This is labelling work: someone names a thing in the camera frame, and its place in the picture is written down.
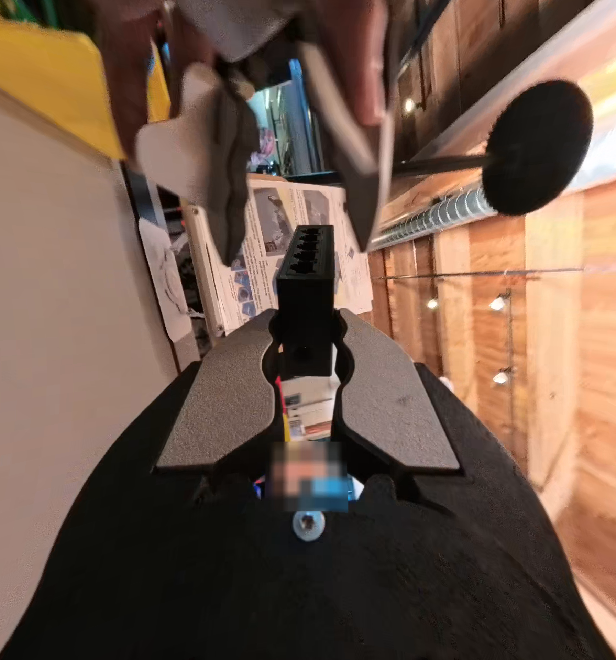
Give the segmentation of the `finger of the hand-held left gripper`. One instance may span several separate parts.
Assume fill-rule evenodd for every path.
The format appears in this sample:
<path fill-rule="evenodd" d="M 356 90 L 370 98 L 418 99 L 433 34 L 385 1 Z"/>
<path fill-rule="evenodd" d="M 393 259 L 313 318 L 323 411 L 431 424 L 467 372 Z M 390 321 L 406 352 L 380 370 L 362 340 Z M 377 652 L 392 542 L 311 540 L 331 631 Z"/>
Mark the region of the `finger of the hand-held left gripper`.
<path fill-rule="evenodd" d="M 247 166 L 258 148 L 254 112 L 229 80 L 202 63 L 185 70 L 178 115 L 137 133 L 143 174 L 205 211 L 225 266 L 245 239 Z"/>
<path fill-rule="evenodd" d="M 388 199 L 395 140 L 396 93 L 388 77 L 396 72 L 394 43 L 386 45 L 383 69 L 385 114 L 376 127 L 363 127 L 342 95 L 320 45 L 297 41 L 307 93 L 332 144 L 333 160 L 346 193 L 348 216 L 361 252 L 369 252 Z"/>

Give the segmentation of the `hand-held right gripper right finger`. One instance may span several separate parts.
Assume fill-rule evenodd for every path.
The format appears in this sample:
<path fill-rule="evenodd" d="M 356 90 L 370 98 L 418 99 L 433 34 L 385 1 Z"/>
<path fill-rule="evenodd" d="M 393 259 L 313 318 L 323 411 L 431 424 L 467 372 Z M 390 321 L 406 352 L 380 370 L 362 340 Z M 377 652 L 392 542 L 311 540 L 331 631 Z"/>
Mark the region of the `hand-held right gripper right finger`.
<path fill-rule="evenodd" d="M 331 438 L 347 472 L 365 484 L 388 476 L 411 488 L 413 477 L 451 476 L 461 464 L 411 357 L 348 309 L 334 312 L 337 390 Z"/>

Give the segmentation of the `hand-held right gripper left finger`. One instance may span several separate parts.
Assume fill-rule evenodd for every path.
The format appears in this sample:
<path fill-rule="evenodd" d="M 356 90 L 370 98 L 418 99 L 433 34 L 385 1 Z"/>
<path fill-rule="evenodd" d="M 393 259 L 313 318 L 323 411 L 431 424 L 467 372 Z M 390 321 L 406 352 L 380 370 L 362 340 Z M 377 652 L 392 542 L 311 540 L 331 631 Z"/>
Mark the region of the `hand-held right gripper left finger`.
<path fill-rule="evenodd" d="M 235 474 L 255 482 L 266 473 L 272 446 L 284 440 L 276 314 L 263 311 L 198 364 L 157 471 L 206 475 L 213 483 Z"/>

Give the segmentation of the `black network switch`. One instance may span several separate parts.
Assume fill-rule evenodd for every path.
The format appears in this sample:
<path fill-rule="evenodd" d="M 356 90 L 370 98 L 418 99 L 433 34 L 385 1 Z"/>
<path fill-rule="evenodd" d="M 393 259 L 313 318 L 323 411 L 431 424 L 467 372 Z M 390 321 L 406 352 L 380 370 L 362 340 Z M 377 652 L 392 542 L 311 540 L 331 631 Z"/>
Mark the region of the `black network switch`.
<path fill-rule="evenodd" d="M 334 228 L 296 227 L 276 277 L 274 331 L 282 347 L 282 380 L 331 375 L 334 288 Z"/>

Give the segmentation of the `yellow plastic bin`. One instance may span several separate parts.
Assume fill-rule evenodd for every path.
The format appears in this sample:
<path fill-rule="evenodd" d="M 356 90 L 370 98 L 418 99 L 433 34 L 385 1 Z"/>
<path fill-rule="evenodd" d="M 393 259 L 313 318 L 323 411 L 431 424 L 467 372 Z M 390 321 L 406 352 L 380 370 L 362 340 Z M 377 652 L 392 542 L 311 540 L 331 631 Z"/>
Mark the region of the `yellow plastic bin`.
<path fill-rule="evenodd" d="M 155 45 L 162 1 L 0 1 L 0 89 L 98 152 L 134 164 L 169 115 Z"/>

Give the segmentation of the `person's left hand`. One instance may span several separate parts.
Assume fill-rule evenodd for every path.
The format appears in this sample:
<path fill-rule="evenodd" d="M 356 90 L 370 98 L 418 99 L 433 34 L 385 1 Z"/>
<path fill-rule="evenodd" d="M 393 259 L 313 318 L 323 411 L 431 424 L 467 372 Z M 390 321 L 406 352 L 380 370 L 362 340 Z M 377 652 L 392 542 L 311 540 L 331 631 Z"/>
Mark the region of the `person's left hand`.
<path fill-rule="evenodd" d="M 164 22 L 170 49 L 171 116 L 181 100 L 182 79 L 193 63 L 213 67 L 218 59 L 206 37 L 184 19 L 177 2 L 90 1 L 95 14 L 115 128 L 130 162 L 137 133 L 147 123 L 147 71 L 152 40 Z M 385 114 L 383 88 L 388 8 L 384 1 L 305 1 L 319 42 L 349 109 L 363 127 L 377 126 Z"/>

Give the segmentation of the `printed instruction sheet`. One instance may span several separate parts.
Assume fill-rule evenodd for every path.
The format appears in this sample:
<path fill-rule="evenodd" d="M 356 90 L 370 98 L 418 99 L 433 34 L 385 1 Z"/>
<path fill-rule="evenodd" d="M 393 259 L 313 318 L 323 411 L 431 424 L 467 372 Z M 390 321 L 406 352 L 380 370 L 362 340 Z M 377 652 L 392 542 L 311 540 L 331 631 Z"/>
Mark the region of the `printed instruction sheet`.
<path fill-rule="evenodd" d="M 334 227 L 335 305 L 356 314 L 372 311 L 368 257 L 358 249 L 339 187 L 293 184 L 279 177 L 249 177 L 246 233 L 230 265 L 224 265 L 199 212 L 220 319 L 230 334 L 262 311 L 278 307 L 276 278 L 298 226 Z"/>

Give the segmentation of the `black round floor stand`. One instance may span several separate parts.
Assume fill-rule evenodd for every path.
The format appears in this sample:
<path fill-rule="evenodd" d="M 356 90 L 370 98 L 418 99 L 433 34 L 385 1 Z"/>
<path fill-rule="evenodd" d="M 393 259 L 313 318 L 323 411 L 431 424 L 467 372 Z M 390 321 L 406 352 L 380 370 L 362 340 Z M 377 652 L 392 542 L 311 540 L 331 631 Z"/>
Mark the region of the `black round floor stand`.
<path fill-rule="evenodd" d="M 571 183 L 588 153 L 593 106 L 575 82 L 540 82 L 497 118 L 485 153 L 425 158 L 393 166 L 394 177 L 479 168 L 487 203 L 506 216 L 539 210 Z"/>

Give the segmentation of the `silver ventilation duct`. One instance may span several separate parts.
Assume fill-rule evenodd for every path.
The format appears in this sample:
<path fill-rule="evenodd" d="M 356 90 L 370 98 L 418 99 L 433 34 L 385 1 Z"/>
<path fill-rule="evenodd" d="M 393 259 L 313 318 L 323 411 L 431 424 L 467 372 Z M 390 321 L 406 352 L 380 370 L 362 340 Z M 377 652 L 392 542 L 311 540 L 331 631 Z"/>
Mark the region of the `silver ventilation duct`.
<path fill-rule="evenodd" d="M 368 252 L 376 252 L 495 215 L 497 211 L 487 200 L 482 187 L 468 188 L 458 194 L 444 197 L 425 209 L 407 214 L 382 229 L 378 236 L 372 239 Z"/>

